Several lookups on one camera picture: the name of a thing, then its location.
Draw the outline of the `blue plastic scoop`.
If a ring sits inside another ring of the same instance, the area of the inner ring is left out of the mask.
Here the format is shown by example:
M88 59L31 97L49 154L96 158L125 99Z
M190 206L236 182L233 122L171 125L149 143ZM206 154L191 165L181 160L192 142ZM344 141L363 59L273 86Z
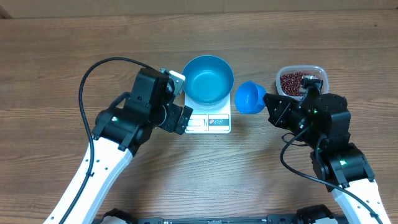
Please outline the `blue plastic scoop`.
M243 83L236 91L234 103L241 114L258 114L265 107L263 97L266 94L264 87L248 81Z

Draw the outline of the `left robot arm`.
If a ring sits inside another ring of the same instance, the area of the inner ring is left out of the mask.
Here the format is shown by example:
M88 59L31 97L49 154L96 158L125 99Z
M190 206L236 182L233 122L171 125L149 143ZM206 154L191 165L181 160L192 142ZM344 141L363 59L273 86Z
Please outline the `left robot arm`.
M192 109L174 104L184 84L185 76L173 70L140 69L132 91L97 116L86 154L46 223L91 223L153 129L185 132Z

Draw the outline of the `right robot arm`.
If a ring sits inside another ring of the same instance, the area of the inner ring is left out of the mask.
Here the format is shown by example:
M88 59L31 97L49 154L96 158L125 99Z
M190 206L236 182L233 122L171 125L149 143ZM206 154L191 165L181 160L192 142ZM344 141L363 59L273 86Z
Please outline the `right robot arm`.
M366 156L350 142L351 114L346 98L308 92L300 101L265 94L269 122L313 149L315 176L291 172L327 187L349 223L389 223Z

